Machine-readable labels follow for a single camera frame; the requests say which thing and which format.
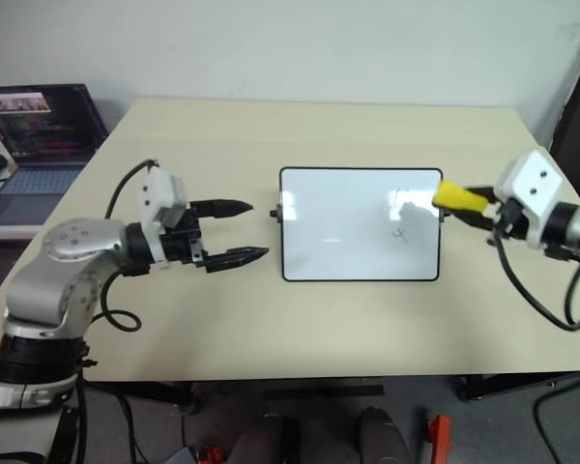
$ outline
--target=whiteboard frame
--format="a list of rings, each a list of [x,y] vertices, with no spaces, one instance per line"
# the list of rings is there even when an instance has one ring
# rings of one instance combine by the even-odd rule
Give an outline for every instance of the whiteboard frame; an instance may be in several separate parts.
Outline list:
[[[283,202],[281,193],[283,192],[282,175],[286,169],[310,169],[310,170],[357,170],[357,171],[435,171],[438,172],[440,180],[443,180],[443,171],[438,167],[352,167],[352,166],[284,166],[279,169],[279,202],[277,205],[281,239],[281,276],[286,282],[433,282],[438,280],[441,274],[441,241],[444,222],[444,212],[440,210],[438,216],[438,246],[436,254],[436,275],[433,278],[322,278],[322,279],[295,279],[287,278],[285,274],[285,249],[283,240]]]

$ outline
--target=whiteboard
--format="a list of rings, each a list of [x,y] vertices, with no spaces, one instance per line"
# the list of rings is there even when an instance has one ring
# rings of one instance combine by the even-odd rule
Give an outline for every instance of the whiteboard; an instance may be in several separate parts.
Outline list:
[[[439,169],[284,167],[286,280],[435,280]]]

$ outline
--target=handwriting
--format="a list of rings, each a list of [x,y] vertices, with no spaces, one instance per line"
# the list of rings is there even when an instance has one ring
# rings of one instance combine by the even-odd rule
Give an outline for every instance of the handwriting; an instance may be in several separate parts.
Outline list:
[[[401,195],[401,201],[400,203],[403,205],[404,203],[406,203],[406,196],[408,196],[410,194],[410,190],[406,187],[401,187],[401,188],[396,188],[395,189],[395,194],[393,196],[393,202],[391,203],[392,206],[397,206],[397,196]]]
[[[406,239],[406,230],[402,229],[401,227],[397,227],[397,229],[393,230],[391,234],[396,239],[402,239],[406,245],[408,245],[408,239]]]

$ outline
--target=white wall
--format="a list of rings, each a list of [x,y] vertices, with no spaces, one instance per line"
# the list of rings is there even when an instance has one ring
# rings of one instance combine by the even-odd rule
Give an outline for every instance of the white wall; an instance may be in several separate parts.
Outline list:
[[[580,0],[0,0],[0,85],[515,106],[541,142],[580,66]]]

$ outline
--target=yellow marker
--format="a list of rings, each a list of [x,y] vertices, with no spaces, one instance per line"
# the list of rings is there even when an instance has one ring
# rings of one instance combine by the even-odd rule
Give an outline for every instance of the yellow marker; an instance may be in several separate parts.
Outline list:
[[[472,193],[453,182],[443,181],[438,186],[432,203],[440,208],[448,210],[465,210],[482,213],[489,204],[486,198]]]

